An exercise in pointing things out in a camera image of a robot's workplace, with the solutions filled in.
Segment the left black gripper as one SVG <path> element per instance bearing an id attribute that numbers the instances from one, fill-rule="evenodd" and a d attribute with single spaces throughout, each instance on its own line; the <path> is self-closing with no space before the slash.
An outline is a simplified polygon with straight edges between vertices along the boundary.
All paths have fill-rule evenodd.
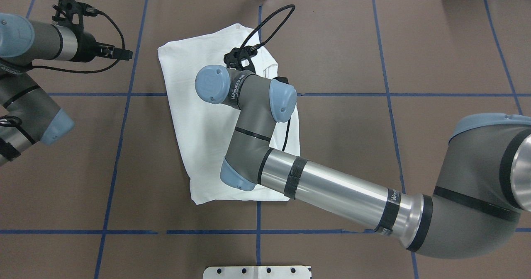
<path id="1" fill-rule="evenodd" d="M 95 7 L 76 0 L 58 0 L 53 5 L 56 13 L 52 16 L 53 26 L 59 34 L 59 51 L 55 60 L 87 63 L 95 57 L 129 61 L 131 50 L 98 42 L 85 31 L 83 17 L 96 17 L 100 11 Z"/>

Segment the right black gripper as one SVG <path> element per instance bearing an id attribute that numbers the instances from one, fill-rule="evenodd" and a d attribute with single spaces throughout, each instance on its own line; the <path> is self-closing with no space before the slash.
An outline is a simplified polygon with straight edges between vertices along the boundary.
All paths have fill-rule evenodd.
<path id="1" fill-rule="evenodd" d="M 251 71 L 256 73 L 256 68 L 251 58 L 258 54 L 258 45 L 235 47 L 227 54 L 224 54 L 224 64 L 226 68 L 232 68 L 239 71 Z"/>

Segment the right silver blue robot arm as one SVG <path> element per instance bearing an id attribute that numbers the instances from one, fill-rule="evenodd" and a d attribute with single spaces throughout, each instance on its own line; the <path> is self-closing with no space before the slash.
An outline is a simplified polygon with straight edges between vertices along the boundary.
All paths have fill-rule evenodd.
<path id="1" fill-rule="evenodd" d="M 267 187 L 445 260 L 497 250 L 530 211 L 528 116 L 462 118 L 433 193 L 408 195 L 271 147 L 276 124 L 289 120 L 297 102 L 295 88 L 281 77 L 259 76 L 252 64 L 207 65 L 194 87 L 203 101 L 240 111 L 220 171 L 230 187 Z"/>

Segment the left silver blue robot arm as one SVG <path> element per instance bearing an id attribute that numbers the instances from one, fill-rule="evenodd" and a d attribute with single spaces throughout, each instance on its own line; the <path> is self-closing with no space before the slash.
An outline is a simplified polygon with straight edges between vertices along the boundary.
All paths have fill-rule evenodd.
<path id="1" fill-rule="evenodd" d="M 53 5 L 53 23 L 2 13 L 0 47 L 0 103 L 7 114 L 1 116 L 0 163 L 19 158 L 25 150 L 41 142 L 51 145 L 65 136 L 74 121 L 68 113 L 29 76 L 37 68 L 36 59 L 88 63 L 96 57 L 112 59 L 110 67 L 129 61 L 122 33 L 121 46 L 98 42 L 85 31 L 85 17 L 110 17 L 103 11 L 76 0 L 58 0 Z"/>

